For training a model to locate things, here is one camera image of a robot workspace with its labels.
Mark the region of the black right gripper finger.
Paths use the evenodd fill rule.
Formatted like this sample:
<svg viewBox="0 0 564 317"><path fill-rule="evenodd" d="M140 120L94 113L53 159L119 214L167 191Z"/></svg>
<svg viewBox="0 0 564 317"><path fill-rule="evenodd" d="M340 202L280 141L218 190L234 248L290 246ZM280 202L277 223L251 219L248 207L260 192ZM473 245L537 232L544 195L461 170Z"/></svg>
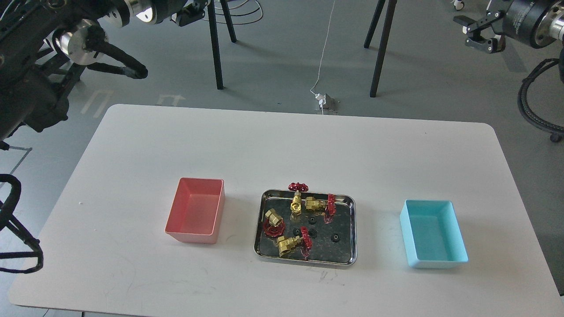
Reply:
<svg viewBox="0 0 564 317"><path fill-rule="evenodd" d="M493 28L494 22L504 17L502 11L488 12L480 20L473 20L465 15L458 15L453 21L463 26L463 33L467 35L465 45L488 54L503 52L505 50L505 36L496 34L494 37L485 38L481 35L484 30Z"/></svg>

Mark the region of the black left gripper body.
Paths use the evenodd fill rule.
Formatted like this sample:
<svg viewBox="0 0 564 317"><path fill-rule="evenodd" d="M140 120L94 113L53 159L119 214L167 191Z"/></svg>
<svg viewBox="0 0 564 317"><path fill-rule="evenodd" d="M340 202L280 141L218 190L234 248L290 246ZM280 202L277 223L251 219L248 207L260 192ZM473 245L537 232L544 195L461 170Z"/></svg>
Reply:
<svg viewBox="0 0 564 317"><path fill-rule="evenodd" d="M172 14L171 21L179 27L184 27L193 22L205 18L205 9L209 5L208 0L193 0L181 10Z"/></svg>

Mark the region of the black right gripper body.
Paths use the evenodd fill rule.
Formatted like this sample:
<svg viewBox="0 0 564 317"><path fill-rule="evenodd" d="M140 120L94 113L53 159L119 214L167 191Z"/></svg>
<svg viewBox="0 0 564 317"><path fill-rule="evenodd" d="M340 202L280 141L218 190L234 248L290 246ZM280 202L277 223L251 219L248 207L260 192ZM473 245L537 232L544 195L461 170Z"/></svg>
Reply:
<svg viewBox="0 0 564 317"><path fill-rule="evenodd" d="M494 19L495 21L491 24L491 29L493 32L493 38L498 41L504 41L506 38L513 39L512 34L508 28L505 27L506 16L508 15L508 9L487 9L486 16L488 18Z"/></svg>

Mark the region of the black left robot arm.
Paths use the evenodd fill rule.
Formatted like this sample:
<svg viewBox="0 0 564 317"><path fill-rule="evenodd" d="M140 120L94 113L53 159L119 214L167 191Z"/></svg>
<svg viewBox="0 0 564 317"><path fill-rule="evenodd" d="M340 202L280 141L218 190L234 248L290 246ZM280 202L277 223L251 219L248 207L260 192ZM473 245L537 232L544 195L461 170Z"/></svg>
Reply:
<svg viewBox="0 0 564 317"><path fill-rule="evenodd" d="M99 20L119 27L170 18L184 26L208 0L12 0L1 2L1 139L20 126L36 132L65 121L68 96L84 69L146 78L141 62L108 42Z"/></svg>

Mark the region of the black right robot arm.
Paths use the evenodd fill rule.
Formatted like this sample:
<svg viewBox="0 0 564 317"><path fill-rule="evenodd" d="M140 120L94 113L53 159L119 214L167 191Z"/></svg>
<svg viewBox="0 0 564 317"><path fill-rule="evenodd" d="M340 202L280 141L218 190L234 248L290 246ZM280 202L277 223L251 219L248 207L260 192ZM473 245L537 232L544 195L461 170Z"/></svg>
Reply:
<svg viewBox="0 0 564 317"><path fill-rule="evenodd" d="M563 14L561 0L491 0L483 18L457 15L453 21L463 26L466 46L493 54L505 50L507 37L535 49L562 41Z"/></svg>

